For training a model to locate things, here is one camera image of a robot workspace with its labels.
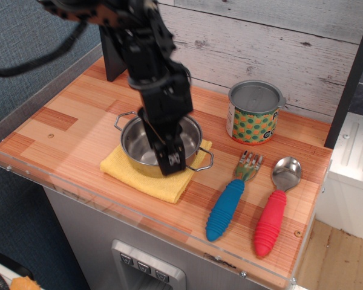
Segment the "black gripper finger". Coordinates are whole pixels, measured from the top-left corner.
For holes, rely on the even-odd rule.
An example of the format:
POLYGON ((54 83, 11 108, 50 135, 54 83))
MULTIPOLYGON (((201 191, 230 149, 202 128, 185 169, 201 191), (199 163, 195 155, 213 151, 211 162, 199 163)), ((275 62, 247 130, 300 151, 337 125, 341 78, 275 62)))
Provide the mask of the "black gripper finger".
POLYGON ((181 140, 168 144, 155 142, 153 150, 162 175, 168 176, 186 168, 185 148, 181 140))
POLYGON ((152 128, 151 124, 148 121, 148 118, 147 118, 147 115, 145 113, 145 110, 143 108, 140 108, 139 109, 138 116, 143 121, 143 126, 145 128, 146 136, 147 136, 148 142, 150 144, 150 147, 154 151, 163 151, 165 149, 165 144, 157 136, 156 131, 152 128))

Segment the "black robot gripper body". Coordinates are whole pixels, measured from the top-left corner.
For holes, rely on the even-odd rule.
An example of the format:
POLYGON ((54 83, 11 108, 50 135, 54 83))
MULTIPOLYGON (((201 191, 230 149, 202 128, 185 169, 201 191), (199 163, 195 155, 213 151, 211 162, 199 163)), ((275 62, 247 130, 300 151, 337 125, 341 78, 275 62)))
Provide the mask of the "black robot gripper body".
POLYGON ((140 93, 148 121, 164 144, 180 135, 178 122, 193 110, 191 73, 187 68, 172 68, 164 77, 141 82, 128 78, 130 87, 140 93))

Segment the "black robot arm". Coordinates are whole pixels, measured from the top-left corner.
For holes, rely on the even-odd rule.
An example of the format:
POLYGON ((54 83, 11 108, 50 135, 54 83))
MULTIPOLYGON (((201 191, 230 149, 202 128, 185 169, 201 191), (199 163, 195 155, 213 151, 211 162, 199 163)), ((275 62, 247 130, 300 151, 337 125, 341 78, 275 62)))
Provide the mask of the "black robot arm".
POLYGON ((110 37, 140 93, 138 116, 162 175, 186 168, 180 120, 193 110, 189 70, 171 59, 173 35, 157 1, 41 1, 46 11, 69 21, 96 24, 110 37))

